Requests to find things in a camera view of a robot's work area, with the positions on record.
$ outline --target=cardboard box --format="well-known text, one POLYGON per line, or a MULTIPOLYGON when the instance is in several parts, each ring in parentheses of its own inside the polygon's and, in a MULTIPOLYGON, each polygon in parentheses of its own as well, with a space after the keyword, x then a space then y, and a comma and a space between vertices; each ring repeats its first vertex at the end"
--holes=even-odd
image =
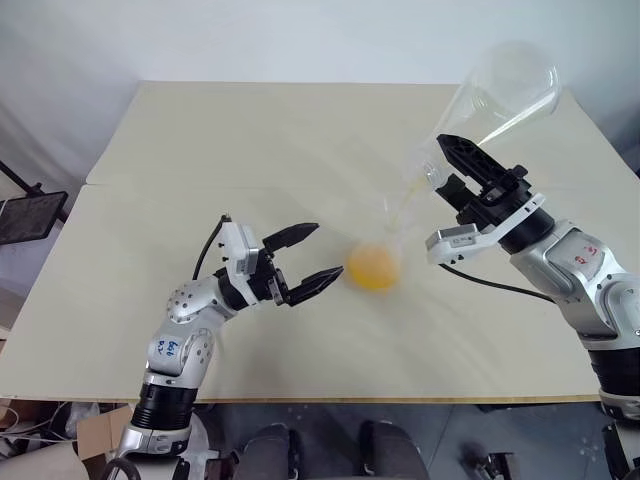
POLYGON ((78 457, 87 460, 115 450, 133 410, 126 406, 78 422, 78 457))

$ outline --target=table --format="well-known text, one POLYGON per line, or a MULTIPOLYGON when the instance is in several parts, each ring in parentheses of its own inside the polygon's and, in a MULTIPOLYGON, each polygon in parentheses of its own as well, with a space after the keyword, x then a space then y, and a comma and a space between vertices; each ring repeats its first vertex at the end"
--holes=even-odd
MULTIPOLYGON (((380 235, 382 192, 437 121, 446 85, 144 83, 87 178, 0 357, 0 394, 137 398, 146 345, 219 215, 262 238, 321 228, 279 253, 289 283, 380 235)), ((546 210, 639 270, 640 186, 565 92, 557 112, 488 148, 524 164, 546 210)), ((400 285, 341 278, 296 308, 241 312, 217 337, 200 401, 541 402, 597 398, 587 353, 546 302, 465 282, 425 260, 455 223, 424 199, 400 285)), ((203 272, 220 265, 211 253, 203 272)), ((461 268, 530 287, 495 249, 461 268)))

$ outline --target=floor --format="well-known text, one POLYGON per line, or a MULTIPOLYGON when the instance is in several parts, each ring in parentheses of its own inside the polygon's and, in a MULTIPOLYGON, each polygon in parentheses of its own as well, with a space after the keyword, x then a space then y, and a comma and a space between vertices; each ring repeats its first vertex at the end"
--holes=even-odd
POLYGON ((420 449, 432 480, 470 478, 463 448, 513 452, 522 480, 609 478, 600 435, 610 423, 595 403, 519 407, 482 412, 473 405, 237 404, 217 405, 228 451, 259 428, 285 423, 304 444, 307 478, 351 475, 357 432, 367 419, 404 428, 420 449))

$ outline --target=white wall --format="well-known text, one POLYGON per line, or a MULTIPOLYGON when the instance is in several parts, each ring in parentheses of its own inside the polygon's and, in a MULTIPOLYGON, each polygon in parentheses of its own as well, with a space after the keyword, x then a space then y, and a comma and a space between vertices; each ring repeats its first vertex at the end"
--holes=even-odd
POLYGON ((138 79, 453 83, 509 39, 547 48, 622 151, 640 125, 639 3, 5 0, 0 158, 73 195, 138 79))

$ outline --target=robotic arm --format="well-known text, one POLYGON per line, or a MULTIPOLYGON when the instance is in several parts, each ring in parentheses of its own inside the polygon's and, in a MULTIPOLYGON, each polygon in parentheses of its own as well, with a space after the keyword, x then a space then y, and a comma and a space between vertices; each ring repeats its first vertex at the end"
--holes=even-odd
POLYGON ((140 401, 124 429, 117 454, 177 456, 187 448, 191 410, 213 352, 214 335, 240 310, 273 300, 297 305, 322 292, 342 267, 318 272, 289 289, 273 264, 277 250, 304 240, 317 223, 302 223, 263 239, 263 248, 246 225, 223 216, 209 239, 217 239, 226 266, 175 290, 165 319, 149 343, 140 401))
POLYGON ((454 265, 496 243, 510 262, 560 308, 589 352, 606 414, 605 446, 614 478, 640 467, 640 277, 626 272, 598 239, 567 220, 555 222, 532 195, 527 170, 505 169, 471 141, 440 135, 447 161, 481 187, 472 193, 452 174, 437 190, 459 226, 427 240, 431 263, 454 265))

